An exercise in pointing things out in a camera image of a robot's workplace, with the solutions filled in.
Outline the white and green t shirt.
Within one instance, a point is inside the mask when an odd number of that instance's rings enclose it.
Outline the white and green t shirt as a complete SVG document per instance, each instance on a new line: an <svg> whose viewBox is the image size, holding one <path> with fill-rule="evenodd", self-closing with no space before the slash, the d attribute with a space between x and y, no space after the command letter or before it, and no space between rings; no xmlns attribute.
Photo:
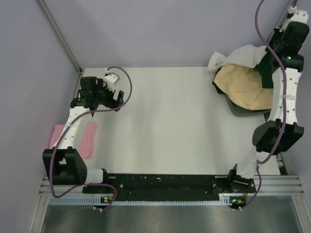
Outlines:
<svg viewBox="0 0 311 233"><path fill-rule="evenodd" d="M274 56L266 46L246 45L234 50L228 56L218 52L213 53L207 67L210 71L217 71L229 64L253 68L261 75L262 87L272 89L274 87L272 80L274 61Z"/></svg>

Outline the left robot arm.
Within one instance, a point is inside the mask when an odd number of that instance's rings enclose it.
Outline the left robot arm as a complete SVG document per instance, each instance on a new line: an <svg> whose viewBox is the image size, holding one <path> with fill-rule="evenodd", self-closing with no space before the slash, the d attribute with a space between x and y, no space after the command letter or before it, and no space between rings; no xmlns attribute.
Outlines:
<svg viewBox="0 0 311 233"><path fill-rule="evenodd" d="M64 129L52 148L45 149L42 155L48 178L54 185L93 183L102 193L110 188L110 180L104 177L103 169L87 167L80 146L86 127L100 105L117 110L124 103L123 91L114 98L116 91L112 87L118 80L115 73L108 73L103 78L80 79L80 89L70 103Z"/></svg>

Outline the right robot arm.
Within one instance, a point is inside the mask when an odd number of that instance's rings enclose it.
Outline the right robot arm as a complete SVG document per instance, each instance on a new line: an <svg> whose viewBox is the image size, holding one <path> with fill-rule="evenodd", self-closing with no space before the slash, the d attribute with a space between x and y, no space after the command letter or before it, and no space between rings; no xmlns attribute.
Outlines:
<svg viewBox="0 0 311 233"><path fill-rule="evenodd" d="M250 186L260 165L274 155L286 152L304 134L304 127L298 125L295 107L299 79L304 68L304 57L299 54L308 33L306 22L288 19L281 28L274 30L266 54L259 66L268 70L273 82L272 108L268 120L258 126L252 137L256 152L266 152L263 160L255 153L229 172L227 187L232 192Z"/></svg>

